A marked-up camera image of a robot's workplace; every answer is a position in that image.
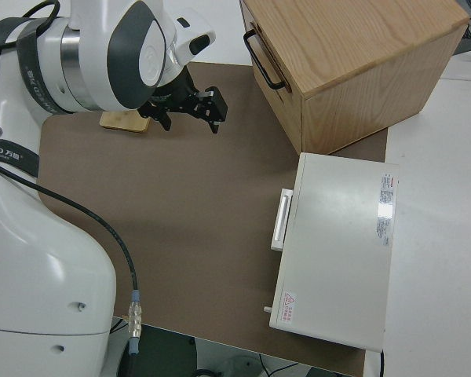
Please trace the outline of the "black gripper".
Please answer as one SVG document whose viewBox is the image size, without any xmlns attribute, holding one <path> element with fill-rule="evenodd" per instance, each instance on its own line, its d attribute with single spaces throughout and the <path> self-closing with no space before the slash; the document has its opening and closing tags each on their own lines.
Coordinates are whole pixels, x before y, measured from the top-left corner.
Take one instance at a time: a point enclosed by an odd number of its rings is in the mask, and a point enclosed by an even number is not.
<svg viewBox="0 0 471 377">
<path fill-rule="evenodd" d="M 169 132 L 172 121 L 168 112 L 189 114 L 203 119 L 213 134 L 217 134 L 221 122 L 226 120 L 228 106 L 216 86 L 198 90 L 185 66 L 179 76 L 164 86 L 157 87 L 148 101 L 137 109 L 143 118 L 153 118 Z"/>
</svg>

